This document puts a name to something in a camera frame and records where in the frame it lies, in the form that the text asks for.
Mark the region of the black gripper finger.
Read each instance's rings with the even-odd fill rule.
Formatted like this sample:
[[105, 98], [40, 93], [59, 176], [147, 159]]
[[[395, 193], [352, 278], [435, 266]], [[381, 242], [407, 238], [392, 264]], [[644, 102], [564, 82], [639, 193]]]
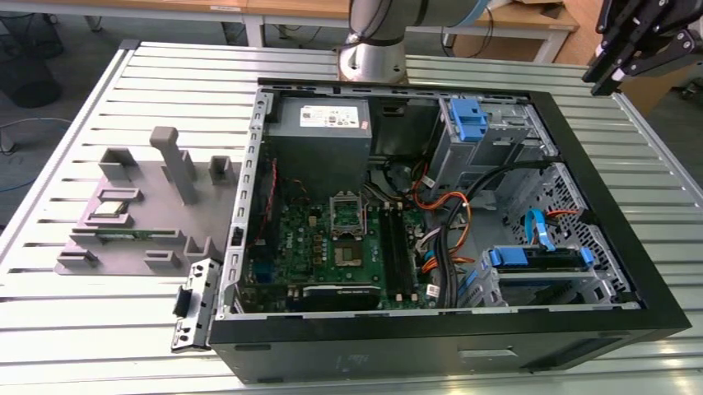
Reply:
[[594, 96], [611, 95], [618, 89], [619, 81], [612, 79], [612, 75], [631, 61], [643, 34], [642, 26], [627, 24], [611, 26], [603, 35], [598, 56], [582, 78], [584, 82], [594, 83]]
[[698, 30], [680, 30], [655, 53], [638, 55], [615, 72], [616, 79], [659, 77], [702, 61]]

